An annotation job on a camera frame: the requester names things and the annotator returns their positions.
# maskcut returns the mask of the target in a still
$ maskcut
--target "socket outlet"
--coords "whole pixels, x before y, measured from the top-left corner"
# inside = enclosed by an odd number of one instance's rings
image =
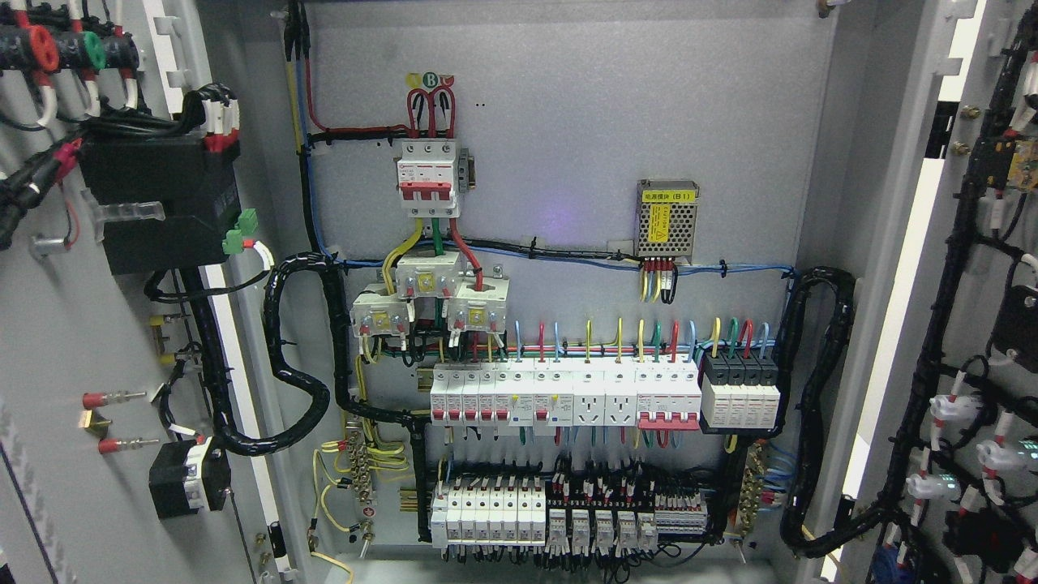
[[[633,426],[638,396],[634,392],[610,392],[605,400],[604,425]]]

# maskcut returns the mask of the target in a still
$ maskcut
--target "miniature circuit breaker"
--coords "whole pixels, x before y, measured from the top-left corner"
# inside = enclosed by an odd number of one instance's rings
[[[410,303],[390,296],[384,283],[371,283],[350,309],[353,335],[361,340],[385,335],[399,337],[407,347],[412,311]]]
[[[458,217],[458,194],[471,186],[471,159],[455,140],[401,140],[397,185],[412,216]]]
[[[458,251],[410,251],[397,262],[397,291],[403,300],[450,299],[458,291],[464,273]]]
[[[462,333],[476,332],[499,336],[506,331],[506,304],[509,299],[509,280],[504,277],[487,278],[483,289],[475,289],[475,278],[462,280],[457,295],[448,299],[443,312],[450,330],[452,347],[458,346]]]

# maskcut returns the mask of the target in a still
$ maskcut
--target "screw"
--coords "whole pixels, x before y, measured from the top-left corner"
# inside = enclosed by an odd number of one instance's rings
[[[959,141],[952,142],[952,146],[948,149],[955,156],[966,156],[973,151],[973,148],[968,144]]]

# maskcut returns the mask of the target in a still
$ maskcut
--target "black plastic box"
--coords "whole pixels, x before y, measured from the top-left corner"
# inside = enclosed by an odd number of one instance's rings
[[[80,166],[101,204],[162,202],[166,219],[108,222],[105,252],[113,274],[226,260],[222,242],[241,213],[231,163],[238,142],[208,151],[200,132],[171,138],[90,141]]]

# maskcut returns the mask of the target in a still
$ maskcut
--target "yellow label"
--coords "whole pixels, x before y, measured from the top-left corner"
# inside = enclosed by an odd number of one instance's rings
[[[649,207],[649,243],[666,243],[671,235],[671,205]]]
[[[650,189],[641,191],[641,202],[695,202],[692,189]]]

